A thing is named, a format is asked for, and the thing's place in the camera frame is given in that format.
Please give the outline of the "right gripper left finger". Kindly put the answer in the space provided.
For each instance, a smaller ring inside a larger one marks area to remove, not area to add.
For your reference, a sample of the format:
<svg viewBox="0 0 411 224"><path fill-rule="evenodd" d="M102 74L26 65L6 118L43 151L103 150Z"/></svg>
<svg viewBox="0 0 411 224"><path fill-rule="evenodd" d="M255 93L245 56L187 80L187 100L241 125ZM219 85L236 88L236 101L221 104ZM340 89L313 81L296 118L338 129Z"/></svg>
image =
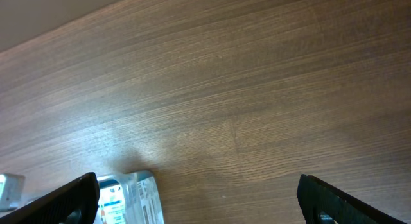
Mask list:
<svg viewBox="0 0 411 224"><path fill-rule="evenodd" d="M1 224L93 224L99 197L96 174L89 172L1 217Z"/></svg>

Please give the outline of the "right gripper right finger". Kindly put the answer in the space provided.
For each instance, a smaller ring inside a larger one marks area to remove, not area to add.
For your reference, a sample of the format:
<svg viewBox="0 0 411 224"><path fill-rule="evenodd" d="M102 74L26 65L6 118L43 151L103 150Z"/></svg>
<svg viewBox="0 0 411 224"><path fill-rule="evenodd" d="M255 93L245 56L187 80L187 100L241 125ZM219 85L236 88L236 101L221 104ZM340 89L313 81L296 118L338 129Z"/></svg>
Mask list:
<svg viewBox="0 0 411 224"><path fill-rule="evenodd" d="M300 176L297 199L306 223L405 224L313 175Z"/></svg>

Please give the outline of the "white medicine box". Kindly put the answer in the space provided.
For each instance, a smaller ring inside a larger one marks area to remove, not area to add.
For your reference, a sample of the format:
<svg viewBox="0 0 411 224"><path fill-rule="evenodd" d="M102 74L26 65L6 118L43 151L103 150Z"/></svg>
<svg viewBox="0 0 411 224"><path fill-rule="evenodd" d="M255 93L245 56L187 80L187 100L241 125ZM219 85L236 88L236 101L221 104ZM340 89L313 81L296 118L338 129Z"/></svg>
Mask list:
<svg viewBox="0 0 411 224"><path fill-rule="evenodd" d="M100 198L94 224L126 224L125 196L121 184L114 180L99 181Z"/></svg>

